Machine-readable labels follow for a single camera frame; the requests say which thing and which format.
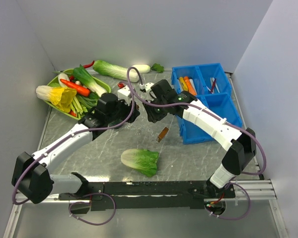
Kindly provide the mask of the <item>clear acrylic holder brown ends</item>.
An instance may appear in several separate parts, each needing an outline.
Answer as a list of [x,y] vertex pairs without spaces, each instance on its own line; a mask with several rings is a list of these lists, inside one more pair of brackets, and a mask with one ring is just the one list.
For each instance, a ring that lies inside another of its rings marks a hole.
[[[147,120],[152,123],[156,123],[158,121],[161,121],[167,116],[167,112],[165,112],[163,109],[158,107],[149,106],[147,104],[143,103],[143,107],[147,114]],[[164,139],[164,137],[167,135],[169,131],[168,127],[165,127],[160,134],[157,136],[157,141],[160,142]]]

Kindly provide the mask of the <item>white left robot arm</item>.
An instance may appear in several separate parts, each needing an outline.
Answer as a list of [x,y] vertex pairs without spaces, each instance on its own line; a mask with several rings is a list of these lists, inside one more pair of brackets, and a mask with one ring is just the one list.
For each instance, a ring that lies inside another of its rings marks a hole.
[[94,141],[103,132],[133,123],[139,116],[133,96],[123,98],[113,93],[103,94],[97,105],[91,108],[66,134],[49,146],[28,154],[20,154],[12,176],[15,205],[16,193],[20,191],[28,201],[38,204],[51,194],[70,193],[83,199],[88,193],[88,180],[78,173],[65,176],[53,175],[52,171],[80,147]]

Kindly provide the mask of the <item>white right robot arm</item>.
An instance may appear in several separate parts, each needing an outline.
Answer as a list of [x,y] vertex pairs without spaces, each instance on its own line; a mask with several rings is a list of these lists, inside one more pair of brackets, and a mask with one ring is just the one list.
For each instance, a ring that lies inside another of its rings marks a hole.
[[147,95],[143,105],[150,122],[160,121],[167,114],[176,115],[206,132],[226,151],[220,166],[207,180],[208,194],[219,197],[224,187],[240,175],[256,155],[254,131],[248,128],[242,132],[234,128],[191,93],[177,93],[165,79],[155,84],[140,84],[140,90]]

